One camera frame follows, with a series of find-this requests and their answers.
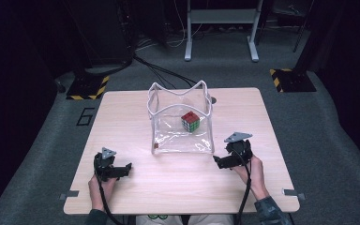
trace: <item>hand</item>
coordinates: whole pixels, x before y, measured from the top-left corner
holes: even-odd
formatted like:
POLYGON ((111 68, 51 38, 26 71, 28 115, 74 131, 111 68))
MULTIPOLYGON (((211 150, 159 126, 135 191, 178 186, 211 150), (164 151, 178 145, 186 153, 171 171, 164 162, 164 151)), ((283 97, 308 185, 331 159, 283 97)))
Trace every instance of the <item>hand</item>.
MULTIPOLYGON (((258 157, 253 155, 250 159, 250 163, 247 166, 249 167, 250 171, 250 189, 252 190, 256 200, 261 200, 270 196, 264 183, 263 162, 258 157)), ((232 170, 235 170, 239 174, 245 184, 247 183, 248 173, 245 166, 232 167, 232 170)))
MULTIPOLYGON (((104 189, 104 196, 107 201, 110 200, 113 195, 113 185, 115 184, 116 178, 108 179, 106 182, 101 181, 101 186, 104 189)), ((90 199, 92 201, 92 209, 104 211, 104 204, 101 199, 100 189, 98 187, 98 179, 94 174, 90 179, 89 183, 90 199)))

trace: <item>gray carpet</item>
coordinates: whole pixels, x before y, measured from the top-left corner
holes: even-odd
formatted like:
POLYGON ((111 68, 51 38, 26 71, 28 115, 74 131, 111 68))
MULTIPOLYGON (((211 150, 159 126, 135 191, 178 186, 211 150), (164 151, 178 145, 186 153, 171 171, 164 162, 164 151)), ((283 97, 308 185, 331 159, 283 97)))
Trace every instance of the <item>gray carpet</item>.
MULTIPOLYGON (((184 61, 185 42, 176 48, 154 45, 136 53, 194 81, 204 80, 211 88, 259 88, 294 187, 307 196, 292 214, 295 224, 360 224, 360 152, 339 125, 331 97, 312 72, 308 76, 317 88, 313 93, 278 93, 269 73, 270 68, 292 68, 307 36, 293 53, 294 32, 267 29, 258 46, 259 63, 251 62, 246 34, 240 32, 206 34, 194 40, 191 62, 184 61)), ((163 76, 176 88, 188 88, 177 78, 163 76)), ((69 88, 74 77, 68 73, 59 79, 69 88)), ((110 77, 106 91, 146 90, 153 82, 158 78, 134 61, 110 77)), ((63 212, 65 201, 59 197, 70 188, 91 129, 76 126, 78 118, 86 107, 95 108, 88 111, 95 116, 99 103, 100 99, 66 100, 65 94, 57 95, 26 159, 0 198, 0 224, 83 224, 85 216, 63 212)), ((258 223, 254 214, 244 215, 243 220, 258 223)))

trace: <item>sleeve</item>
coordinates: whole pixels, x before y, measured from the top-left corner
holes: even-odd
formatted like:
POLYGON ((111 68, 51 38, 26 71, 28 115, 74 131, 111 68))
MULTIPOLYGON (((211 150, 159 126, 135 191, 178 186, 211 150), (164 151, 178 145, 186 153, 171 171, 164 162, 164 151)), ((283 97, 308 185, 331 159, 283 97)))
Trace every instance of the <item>sleeve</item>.
POLYGON ((103 211, 92 209, 84 222, 85 225, 105 225, 107 223, 107 214, 103 211))
POLYGON ((262 225, 291 225, 291 222, 271 196, 255 202, 255 207, 262 225))

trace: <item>person's left hand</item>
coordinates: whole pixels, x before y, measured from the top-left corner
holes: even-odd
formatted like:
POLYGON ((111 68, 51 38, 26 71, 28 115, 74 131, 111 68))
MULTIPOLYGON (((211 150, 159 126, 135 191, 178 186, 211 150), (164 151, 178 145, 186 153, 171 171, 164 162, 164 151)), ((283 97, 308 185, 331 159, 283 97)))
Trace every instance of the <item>person's left hand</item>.
MULTIPOLYGON (((113 185, 115 184, 116 178, 109 178, 106 182, 101 181, 101 186, 104 189, 104 196, 107 201, 111 199, 113 195, 113 185)), ((98 187, 98 179, 94 174, 90 179, 89 183, 90 200, 92 201, 92 209, 104 211, 104 204, 101 199, 100 189, 98 187)))

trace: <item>person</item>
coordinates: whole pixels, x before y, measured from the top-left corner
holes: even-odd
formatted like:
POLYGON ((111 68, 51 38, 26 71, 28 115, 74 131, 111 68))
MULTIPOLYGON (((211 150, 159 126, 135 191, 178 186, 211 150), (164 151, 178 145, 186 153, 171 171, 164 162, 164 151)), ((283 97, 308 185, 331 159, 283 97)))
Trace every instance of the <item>person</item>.
MULTIPOLYGON (((256 156, 250 159, 250 179, 252 180, 250 190, 254 195, 256 202, 255 207, 259 221, 262 225, 277 224, 290 225, 286 215, 280 210, 274 199, 270 196, 265 183, 263 173, 263 162, 256 156)), ((248 172, 244 166, 231 168, 237 172, 242 181, 246 184, 248 180, 248 172)), ((104 195, 109 200, 113 194, 113 186, 116 178, 102 182, 104 195)), ((104 225, 107 222, 107 215, 104 212, 103 202, 101 200, 98 180, 94 175, 89 181, 90 199, 92 201, 92 209, 85 221, 86 225, 104 225)), ((136 224, 183 224, 180 216, 136 216, 136 224)), ((232 215, 193 215, 190 216, 188 225, 231 225, 233 224, 232 215)))

